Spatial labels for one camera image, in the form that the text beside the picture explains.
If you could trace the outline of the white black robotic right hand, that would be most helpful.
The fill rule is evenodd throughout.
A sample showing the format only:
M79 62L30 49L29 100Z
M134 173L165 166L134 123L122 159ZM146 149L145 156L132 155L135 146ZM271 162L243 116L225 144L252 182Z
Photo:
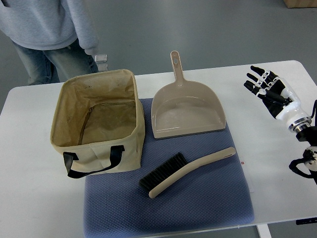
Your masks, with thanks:
M311 117L301 108L301 101L289 84L270 70L251 66L259 75L247 73L244 86L262 100L269 113L277 120L286 123L287 127L300 120L310 121Z

